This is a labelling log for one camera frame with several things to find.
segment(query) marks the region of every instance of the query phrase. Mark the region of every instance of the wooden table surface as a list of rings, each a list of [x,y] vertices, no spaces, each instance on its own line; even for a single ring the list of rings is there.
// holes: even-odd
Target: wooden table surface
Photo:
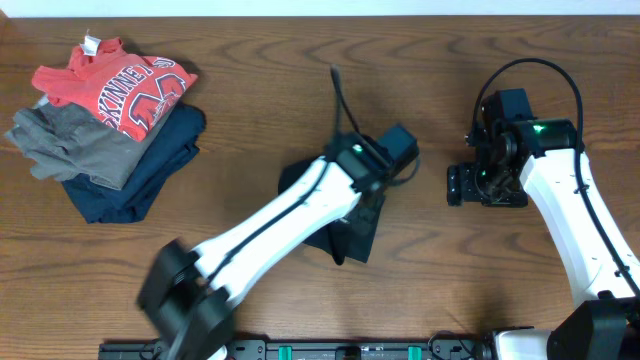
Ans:
[[[640,27],[632,17],[182,18],[8,20],[0,31],[0,130],[41,94],[38,65],[64,67],[90,29],[130,52],[177,60],[200,78],[184,101],[207,114],[201,153],[138,224],[84,223],[62,187],[0,142],[0,358],[91,359],[105,339],[156,336],[134,300],[156,251],[220,234],[276,195],[280,170],[317,154],[333,116],[329,64],[362,129],[396,122],[419,139],[417,177],[388,192],[368,264],[335,266],[300,246],[237,309],[238,330],[275,339],[423,338],[439,329],[555,327],[567,278],[536,207],[450,208],[447,166],[484,81],[524,56],[556,61],[580,86],[599,189],[640,250]],[[569,87],[536,65],[536,115],[574,117]]]

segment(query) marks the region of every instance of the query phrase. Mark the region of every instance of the white background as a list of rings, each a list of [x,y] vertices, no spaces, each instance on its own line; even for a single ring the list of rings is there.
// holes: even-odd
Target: white background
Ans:
[[[0,0],[0,7],[9,17],[640,14],[640,0]]]

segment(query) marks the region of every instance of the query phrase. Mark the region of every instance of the white tag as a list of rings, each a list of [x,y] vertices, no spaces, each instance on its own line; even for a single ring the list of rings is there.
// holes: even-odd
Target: white tag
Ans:
[[[85,55],[96,56],[98,53],[98,46],[100,45],[100,39],[93,36],[85,35],[84,44],[80,44],[82,51]]]

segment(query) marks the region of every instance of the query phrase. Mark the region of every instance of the green tape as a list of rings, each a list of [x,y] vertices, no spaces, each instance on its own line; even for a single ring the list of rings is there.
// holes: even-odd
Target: green tape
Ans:
[[[293,358],[293,349],[291,346],[280,346],[278,349],[278,360],[291,360]]]
[[[419,346],[409,346],[409,360],[422,360],[422,348]]]

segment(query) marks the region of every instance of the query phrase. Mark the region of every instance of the red t-shirt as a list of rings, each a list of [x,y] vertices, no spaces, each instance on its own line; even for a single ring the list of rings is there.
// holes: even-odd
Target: red t-shirt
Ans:
[[[83,106],[104,124],[142,141],[197,78],[172,60],[127,54],[115,38],[102,41],[96,56],[74,47],[66,69],[40,66],[31,82],[53,105]]]

